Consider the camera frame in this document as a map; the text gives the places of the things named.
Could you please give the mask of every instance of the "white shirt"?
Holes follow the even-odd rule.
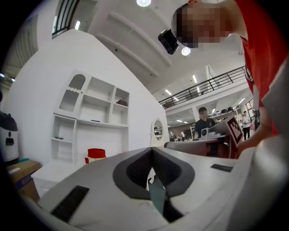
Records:
[[[248,128],[250,127],[250,117],[247,115],[247,116],[244,116],[243,117],[243,128]]]

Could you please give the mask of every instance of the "man in black shirt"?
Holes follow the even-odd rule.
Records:
[[[201,137],[201,131],[204,128],[210,128],[216,124],[213,119],[208,118],[208,112],[205,107],[201,107],[199,109],[199,114],[200,114],[200,120],[198,120],[195,125],[195,139]]]

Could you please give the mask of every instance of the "neck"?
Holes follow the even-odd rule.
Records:
[[[227,11],[232,26],[231,33],[248,40],[246,25],[241,10],[235,0],[220,2],[219,6]]]

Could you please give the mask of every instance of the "round ceiling light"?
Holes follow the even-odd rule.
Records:
[[[183,55],[183,56],[189,55],[190,52],[191,52],[191,50],[190,50],[189,47],[184,47],[184,48],[182,49],[182,55]]]
[[[136,3],[142,7],[148,6],[151,2],[151,0],[136,0]]]

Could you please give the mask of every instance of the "metal railing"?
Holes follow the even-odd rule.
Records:
[[[57,35],[69,30],[78,3],[79,0],[61,1],[52,37],[56,37]]]
[[[231,70],[224,74],[208,79],[191,88],[183,90],[175,95],[172,95],[160,101],[159,103],[163,106],[164,109],[166,109],[178,105],[180,103],[186,102],[188,100],[194,99],[201,95],[207,94],[211,91],[236,83],[244,78],[245,78],[244,67],[239,67],[237,69]]]

